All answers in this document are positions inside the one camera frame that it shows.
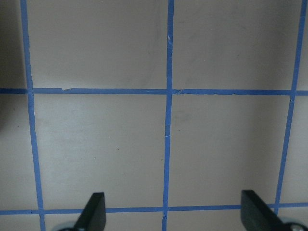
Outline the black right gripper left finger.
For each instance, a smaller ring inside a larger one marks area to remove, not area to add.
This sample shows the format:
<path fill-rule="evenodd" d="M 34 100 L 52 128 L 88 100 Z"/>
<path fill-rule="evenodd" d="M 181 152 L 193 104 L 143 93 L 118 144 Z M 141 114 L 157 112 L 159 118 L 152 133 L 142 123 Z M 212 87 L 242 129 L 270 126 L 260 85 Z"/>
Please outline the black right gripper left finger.
<path fill-rule="evenodd" d="M 106 226 L 106 210 L 104 193 L 93 193 L 78 220 L 73 231 L 103 231 Z"/>

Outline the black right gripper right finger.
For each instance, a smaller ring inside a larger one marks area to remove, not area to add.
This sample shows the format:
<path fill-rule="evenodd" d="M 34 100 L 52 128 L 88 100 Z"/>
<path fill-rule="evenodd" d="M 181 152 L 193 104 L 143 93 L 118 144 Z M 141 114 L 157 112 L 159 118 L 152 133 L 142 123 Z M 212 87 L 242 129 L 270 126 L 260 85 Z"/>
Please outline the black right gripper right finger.
<path fill-rule="evenodd" d="M 241 222 L 246 231 L 293 231 L 294 223 L 284 223 L 253 190 L 241 192 Z"/>

